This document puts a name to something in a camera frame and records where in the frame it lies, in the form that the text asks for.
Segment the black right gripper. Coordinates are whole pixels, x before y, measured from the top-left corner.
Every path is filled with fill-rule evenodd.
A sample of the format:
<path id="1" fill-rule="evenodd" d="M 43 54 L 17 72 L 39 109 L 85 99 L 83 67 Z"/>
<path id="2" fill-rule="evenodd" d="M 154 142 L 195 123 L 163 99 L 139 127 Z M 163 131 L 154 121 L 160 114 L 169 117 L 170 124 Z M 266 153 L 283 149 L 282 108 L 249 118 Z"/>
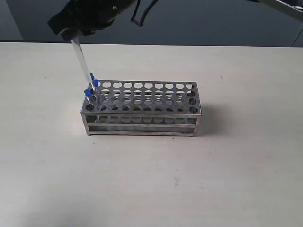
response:
<path id="1" fill-rule="evenodd" d="M 70 41 L 110 27 L 133 3 L 133 0 L 71 0 L 47 23 L 55 35 Z"/>

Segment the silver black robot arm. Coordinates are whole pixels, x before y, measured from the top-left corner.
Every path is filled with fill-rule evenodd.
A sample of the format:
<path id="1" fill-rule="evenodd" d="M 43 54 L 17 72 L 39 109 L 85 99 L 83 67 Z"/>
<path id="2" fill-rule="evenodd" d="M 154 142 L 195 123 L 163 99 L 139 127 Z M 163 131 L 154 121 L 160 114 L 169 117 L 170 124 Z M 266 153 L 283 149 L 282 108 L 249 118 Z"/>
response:
<path id="1" fill-rule="evenodd" d="M 79 36 L 86 37 L 98 30 L 107 29 L 117 16 L 136 2 L 131 22 L 142 27 L 148 13 L 158 1 L 152 0 L 138 21 L 135 17 L 141 0 L 70 0 L 59 13 L 49 19 L 47 24 L 55 35 L 61 35 L 65 41 L 71 41 Z M 296 20 L 303 21 L 302 0 L 247 1 L 266 4 Z"/>

